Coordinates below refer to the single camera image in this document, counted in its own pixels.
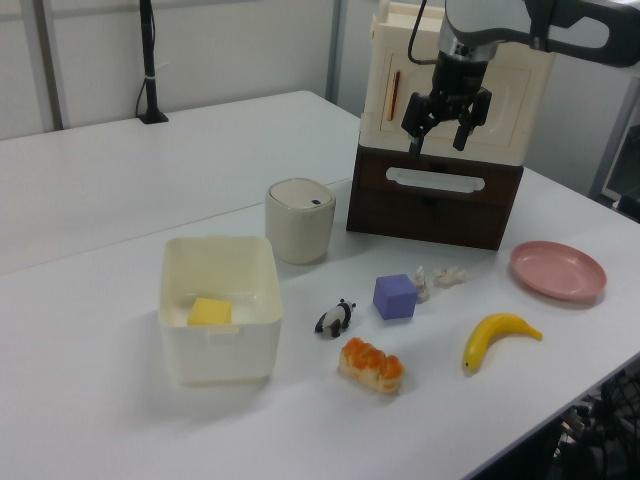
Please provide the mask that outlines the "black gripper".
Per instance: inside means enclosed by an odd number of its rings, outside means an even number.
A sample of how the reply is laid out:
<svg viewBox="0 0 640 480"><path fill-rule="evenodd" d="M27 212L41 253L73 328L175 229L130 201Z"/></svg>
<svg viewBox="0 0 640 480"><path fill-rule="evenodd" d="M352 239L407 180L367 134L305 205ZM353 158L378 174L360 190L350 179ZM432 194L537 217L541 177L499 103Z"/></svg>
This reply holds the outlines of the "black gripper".
<svg viewBox="0 0 640 480"><path fill-rule="evenodd" d="M421 155L425 136L438 122L450 120L459 122L453 147L463 151L474 129L485 124L492 99L482 84L488 63L495 57L495 43L470 46L453 34L442 34L438 48L430 93L434 100L414 92L401 122L413 156Z"/></svg>

